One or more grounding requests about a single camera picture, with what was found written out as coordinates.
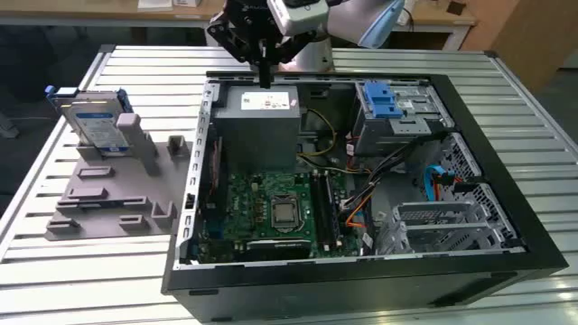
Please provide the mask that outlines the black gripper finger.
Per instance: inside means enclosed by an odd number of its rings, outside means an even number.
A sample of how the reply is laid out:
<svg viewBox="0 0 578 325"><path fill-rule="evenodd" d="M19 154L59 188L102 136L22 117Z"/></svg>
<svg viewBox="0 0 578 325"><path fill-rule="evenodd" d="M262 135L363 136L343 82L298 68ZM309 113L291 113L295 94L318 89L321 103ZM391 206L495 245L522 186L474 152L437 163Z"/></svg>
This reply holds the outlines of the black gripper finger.
<svg viewBox="0 0 578 325"><path fill-rule="evenodd" d="M262 57L262 51L257 40L250 40L230 27L229 16L221 11L210 20L206 31L217 43L227 50L241 62L251 65L258 72L259 86L267 88L267 65Z"/></svg>
<svg viewBox="0 0 578 325"><path fill-rule="evenodd" d="M273 82L271 68L279 63L289 63L307 44L314 41L315 37L317 31L314 30L301 33L285 41L279 32L267 37L267 89L271 87Z"/></svg>

